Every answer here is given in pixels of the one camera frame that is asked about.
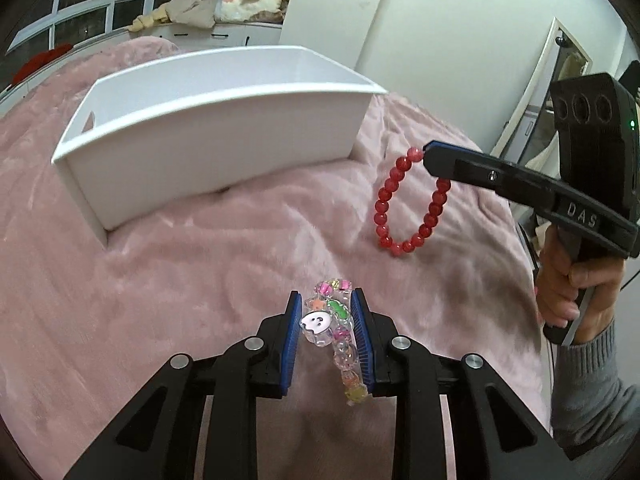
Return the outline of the grey sweater right forearm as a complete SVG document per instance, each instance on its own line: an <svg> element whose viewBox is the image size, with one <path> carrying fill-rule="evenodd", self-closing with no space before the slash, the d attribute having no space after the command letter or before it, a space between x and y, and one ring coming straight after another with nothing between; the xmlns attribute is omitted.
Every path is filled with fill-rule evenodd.
<svg viewBox="0 0 640 480"><path fill-rule="evenodd" d="M559 348L555 363L553 437L593 478L610 474L639 434L639 387L623 383L616 358L611 324L593 340Z"/></svg>

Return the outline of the person's right hand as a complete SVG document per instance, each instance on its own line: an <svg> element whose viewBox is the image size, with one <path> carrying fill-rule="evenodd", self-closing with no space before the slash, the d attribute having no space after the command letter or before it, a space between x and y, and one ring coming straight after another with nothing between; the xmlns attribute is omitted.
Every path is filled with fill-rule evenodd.
<svg viewBox="0 0 640 480"><path fill-rule="evenodd" d="M614 318L615 303L625 275L626 261L606 257L572 263L549 226L540 254L541 269L536 278L536 303L541 321L564 328L578 319L578 294L594 288L589 306L577 327L574 344L586 344L603 333Z"/></svg>

